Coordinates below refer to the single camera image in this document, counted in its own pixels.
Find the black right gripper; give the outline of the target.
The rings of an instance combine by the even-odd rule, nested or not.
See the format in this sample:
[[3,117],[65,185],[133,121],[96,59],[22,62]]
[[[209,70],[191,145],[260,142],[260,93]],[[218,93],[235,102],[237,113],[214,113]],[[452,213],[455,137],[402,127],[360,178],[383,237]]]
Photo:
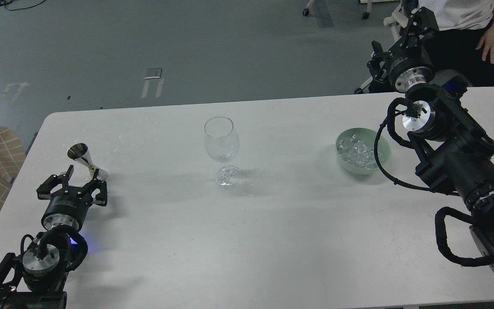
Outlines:
[[367,68],[374,82],[384,83],[389,77],[392,90],[406,93],[412,86],[430,82],[435,75],[431,59],[424,43],[439,33],[433,11],[426,7],[395,12],[400,25],[400,37],[389,51],[378,41],[372,41],[372,58]]

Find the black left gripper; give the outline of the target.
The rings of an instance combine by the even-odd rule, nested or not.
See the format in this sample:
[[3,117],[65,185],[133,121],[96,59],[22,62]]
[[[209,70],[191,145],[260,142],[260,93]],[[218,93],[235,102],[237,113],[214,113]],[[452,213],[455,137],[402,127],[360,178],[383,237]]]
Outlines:
[[[36,189],[38,200],[49,200],[41,225],[46,231],[59,225],[67,225],[79,232],[84,226],[91,205],[107,206],[107,175],[95,169],[91,180],[81,188],[69,185],[74,166],[70,165],[63,174],[53,174]],[[52,192],[61,185],[61,189]]]

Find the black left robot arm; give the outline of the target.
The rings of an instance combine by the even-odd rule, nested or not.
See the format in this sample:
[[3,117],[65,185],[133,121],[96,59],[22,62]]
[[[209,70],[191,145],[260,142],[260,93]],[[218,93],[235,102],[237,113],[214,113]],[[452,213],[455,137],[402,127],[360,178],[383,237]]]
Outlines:
[[67,276],[88,254],[80,234],[92,205],[108,203],[107,173],[90,167],[91,180],[71,186],[74,167],[51,175],[36,190],[39,200],[49,202],[41,219],[43,231],[26,234],[20,253],[7,253],[0,262],[0,309],[64,309]]

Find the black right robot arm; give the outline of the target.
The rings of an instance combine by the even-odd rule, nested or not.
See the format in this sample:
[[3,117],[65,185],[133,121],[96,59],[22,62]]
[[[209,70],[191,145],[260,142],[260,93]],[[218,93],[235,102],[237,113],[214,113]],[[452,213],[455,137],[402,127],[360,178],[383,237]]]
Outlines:
[[[400,38],[388,51],[373,41],[373,56],[367,64],[376,83],[389,82],[404,94],[388,106],[374,148],[386,129],[400,146],[414,149],[420,161],[415,174],[425,187],[393,177],[375,153],[377,166],[396,185],[461,197],[468,214],[443,207],[435,215],[438,250],[455,264],[490,266],[494,272],[494,141],[461,105],[468,86],[463,76],[455,76],[445,86],[431,84],[435,69],[422,42],[438,33],[434,13],[406,4],[399,10],[408,19]],[[447,216],[469,224],[481,257],[461,258],[452,253],[447,243]]]

